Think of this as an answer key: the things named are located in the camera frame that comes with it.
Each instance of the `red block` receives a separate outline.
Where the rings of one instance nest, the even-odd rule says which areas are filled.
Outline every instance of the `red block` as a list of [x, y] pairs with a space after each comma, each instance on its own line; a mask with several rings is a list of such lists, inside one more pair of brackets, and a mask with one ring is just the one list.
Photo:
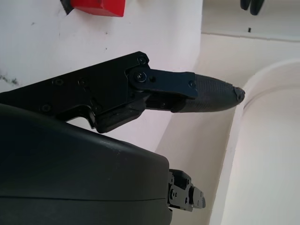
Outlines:
[[71, 0], [71, 5], [93, 15], [123, 17], [125, 0]]

